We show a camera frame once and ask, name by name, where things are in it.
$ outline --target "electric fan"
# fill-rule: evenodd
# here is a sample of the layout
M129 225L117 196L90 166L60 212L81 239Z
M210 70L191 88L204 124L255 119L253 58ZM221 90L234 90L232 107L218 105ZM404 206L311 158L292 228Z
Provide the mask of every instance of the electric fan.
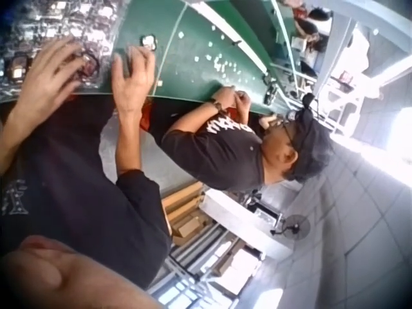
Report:
M300 214L294 214L287 217L282 224L281 231L271 230L270 233L275 235L283 235L291 240L301 240L310 232L310 223L306 217Z

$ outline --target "green workbench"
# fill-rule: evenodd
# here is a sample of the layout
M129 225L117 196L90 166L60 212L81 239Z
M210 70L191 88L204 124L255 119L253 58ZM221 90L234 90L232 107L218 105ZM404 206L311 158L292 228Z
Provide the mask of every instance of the green workbench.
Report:
M270 67L272 59L231 2L211 1L207 5L239 33L275 77L276 72ZM235 85L250 95L253 112L287 111L287 105L278 98L271 106L263 104L267 86L262 70L223 31L227 30L219 29L181 0L131 0L114 49L123 55L126 46L140 45L143 36L156 37L158 82L151 93L154 97L201 102L220 85ZM80 93L110 94L109 76L98 89L82 89Z

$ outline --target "black cap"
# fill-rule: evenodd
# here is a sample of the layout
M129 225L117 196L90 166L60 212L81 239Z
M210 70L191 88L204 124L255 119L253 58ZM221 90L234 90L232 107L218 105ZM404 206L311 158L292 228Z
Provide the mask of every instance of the black cap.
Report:
M312 93L307 93L303 99L303 109L291 111L287 115L289 121L295 123L296 133L292 145L299 153L285 178L305 182L307 179L319 174L330 162L333 154L330 132L314 118L309 108L315 98Z

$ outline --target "wristwatch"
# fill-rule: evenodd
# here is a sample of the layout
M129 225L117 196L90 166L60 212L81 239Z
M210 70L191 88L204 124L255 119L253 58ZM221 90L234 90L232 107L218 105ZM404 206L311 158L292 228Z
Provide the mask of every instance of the wristwatch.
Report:
M216 109L218 110L219 113L224 111L222 106L221 106L221 103L219 101L217 101L216 99L212 98L209 102L212 103L214 107L216 107Z

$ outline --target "glasses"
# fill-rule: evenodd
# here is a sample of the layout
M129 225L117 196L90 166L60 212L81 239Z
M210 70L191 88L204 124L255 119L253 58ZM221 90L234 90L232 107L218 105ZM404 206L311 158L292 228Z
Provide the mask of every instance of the glasses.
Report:
M273 120L269 125L270 125L271 127L280 127L280 126L282 126L283 129L284 129L285 132L286 132L286 135L287 135L288 138L289 138L290 145L296 150L296 148L294 147L294 143L293 143L292 137L290 136L289 131L288 131L287 127L286 127L286 125L289 124L289 123L291 123L291 121L290 121L289 119L287 119L287 118L285 118L285 117L279 117L279 118L277 118L276 120Z

